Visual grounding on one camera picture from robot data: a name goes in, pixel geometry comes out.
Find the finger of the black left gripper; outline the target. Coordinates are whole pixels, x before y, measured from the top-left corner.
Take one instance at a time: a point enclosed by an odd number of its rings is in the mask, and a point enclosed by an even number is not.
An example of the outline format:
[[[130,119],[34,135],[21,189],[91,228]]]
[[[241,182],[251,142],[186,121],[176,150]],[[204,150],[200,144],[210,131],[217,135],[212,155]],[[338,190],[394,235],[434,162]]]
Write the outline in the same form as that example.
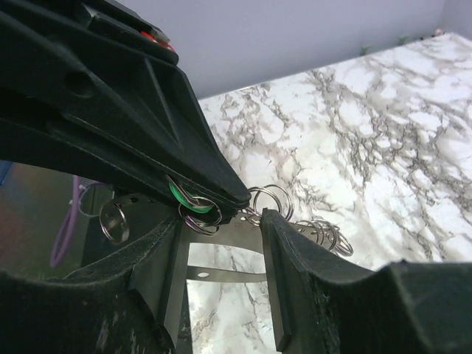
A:
[[[204,153],[202,146],[188,152],[163,142],[152,146],[137,129],[131,136],[143,150],[112,142],[48,105],[1,89],[1,159],[76,174],[174,207],[177,199],[167,185],[172,177],[195,197],[215,203],[223,217],[236,215],[236,174],[224,171],[225,158]]]
[[[117,1],[3,1],[1,89],[131,149],[144,148],[137,129],[152,146],[223,157],[167,43]],[[236,174],[236,207],[248,202]]]

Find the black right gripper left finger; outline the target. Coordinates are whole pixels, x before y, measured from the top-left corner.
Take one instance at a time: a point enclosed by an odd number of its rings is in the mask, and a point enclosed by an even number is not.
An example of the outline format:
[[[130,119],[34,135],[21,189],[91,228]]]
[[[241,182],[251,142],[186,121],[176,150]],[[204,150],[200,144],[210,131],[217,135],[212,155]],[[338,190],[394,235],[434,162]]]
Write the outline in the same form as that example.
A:
[[[3,353],[176,353],[188,244],[165,218],[63,279],[1,273]]]

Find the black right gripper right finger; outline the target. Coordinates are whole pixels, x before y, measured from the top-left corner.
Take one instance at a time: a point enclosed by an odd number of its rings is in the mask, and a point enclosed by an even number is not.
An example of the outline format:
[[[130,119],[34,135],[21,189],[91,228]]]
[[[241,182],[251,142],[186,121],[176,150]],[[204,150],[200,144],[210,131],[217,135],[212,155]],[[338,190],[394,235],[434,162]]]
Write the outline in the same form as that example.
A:
[[[298,233],[260,222],[281,353],[469,353],[471,264],[390,263],[370,271]]]

